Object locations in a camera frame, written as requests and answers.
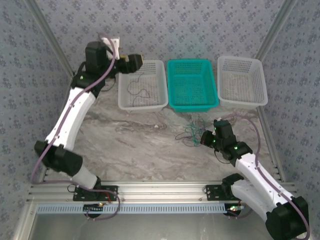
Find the plastic basket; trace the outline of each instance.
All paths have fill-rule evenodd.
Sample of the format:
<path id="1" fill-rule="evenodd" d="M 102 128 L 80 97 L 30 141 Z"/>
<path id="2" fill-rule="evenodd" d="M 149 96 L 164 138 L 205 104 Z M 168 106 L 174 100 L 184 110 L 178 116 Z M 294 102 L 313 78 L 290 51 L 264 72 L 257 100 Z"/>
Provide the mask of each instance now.
<path id="1" fill-rule="evenodd" d="M 255 109 L 268 103 L 261 61 L 252 58 L 218 58 L 218 97 L 221 106 Z"/>
<path id="2" fill-rule="evenodd" d="M 119 74 L 118 106 L 128 113 L 158 112 L 168 104 L 165 65 L 144 60 L 135 73 Z"/>
<path id="3" fill-rule="evenodd" d="M 219 105 L 209 60 L 170 60 L 167 73 L 169 104 L 176 112 L 206 112 Z"/>

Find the marble surface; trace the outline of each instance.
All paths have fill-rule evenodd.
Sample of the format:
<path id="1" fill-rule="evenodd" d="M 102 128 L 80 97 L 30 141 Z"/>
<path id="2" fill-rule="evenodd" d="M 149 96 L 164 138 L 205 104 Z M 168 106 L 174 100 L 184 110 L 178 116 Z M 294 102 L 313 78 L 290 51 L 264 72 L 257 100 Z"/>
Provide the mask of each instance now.
<path id="1" fill-rule="evenodd" d="M 85 166 L 102 180 L 221 180 L 237 170 L 220 163 L 213 149 L 188 147 L 175 136 L 191 122 L 204 120 L 213 130 L 214 119 L 238 112 L 250 117 L 261 135 L 259 160 L 272 174 L 273 163 L 255 110 L 216 107 L 208 112 L 176 113 L 167 106 L 160 112 L 127 113 L 118 107 L 118 84 L 101 92 L 87 112 L 78 132 L 74 152 Z M 238 141 L 257 151 L 257 134 L 245 119 L 230 120 Z M 61 179 L 50 171 L 47 180 Z"/>

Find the white plastic basket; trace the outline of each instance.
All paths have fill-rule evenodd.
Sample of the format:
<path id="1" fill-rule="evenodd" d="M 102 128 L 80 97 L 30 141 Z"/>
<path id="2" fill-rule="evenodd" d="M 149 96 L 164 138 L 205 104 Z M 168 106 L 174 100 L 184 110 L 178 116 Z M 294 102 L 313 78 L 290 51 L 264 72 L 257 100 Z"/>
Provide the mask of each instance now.
<path id="1" fill-rule="evenodd" d="M 135 73 L 119 74 L 118 106 L 128 113 L 158 112 L 168 104 L 165 65 L 144 60 Z"/>
<path id="2" fill-rule="evenodd" d="M 220 56 L 217 83 L 221 106 L 255 109 L 268 103 L 264 70 L 258 59 Z"/>

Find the teal plastic basket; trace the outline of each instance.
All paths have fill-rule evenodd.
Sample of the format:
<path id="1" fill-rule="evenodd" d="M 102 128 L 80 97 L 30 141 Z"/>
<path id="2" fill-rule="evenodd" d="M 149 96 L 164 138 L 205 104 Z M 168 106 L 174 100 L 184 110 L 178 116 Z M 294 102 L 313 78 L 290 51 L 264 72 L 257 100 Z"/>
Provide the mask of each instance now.
<path id="1" fill-rule="evenodd" d="M 206 112 L 219 105 L 209 60 L 170 60 L 167 73 L 169 104 L 176 112 Z"/>

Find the patterned wallpaper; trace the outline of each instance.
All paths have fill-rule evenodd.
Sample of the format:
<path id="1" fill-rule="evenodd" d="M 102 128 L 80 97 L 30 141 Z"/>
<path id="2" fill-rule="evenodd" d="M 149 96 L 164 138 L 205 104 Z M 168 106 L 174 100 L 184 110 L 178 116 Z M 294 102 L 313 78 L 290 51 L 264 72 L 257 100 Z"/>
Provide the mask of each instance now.
<path id="1" fill-rule="evenodd" d="M 73 69 L 97 32 L 166 62 L 254 57 L 283 0 L 36 0 Z"/>
<path id="2" fill-rule="evenodd" d="M 12 238 L 68 77 L 23 1 L 0 1 L 0 240 Z"/>
<path id="3" fill-rule="evenodd" d="M 289 181 L 309 203 L 320 239 L 320 2 L 298 1 L 263 61 L 264 108 Z"/>

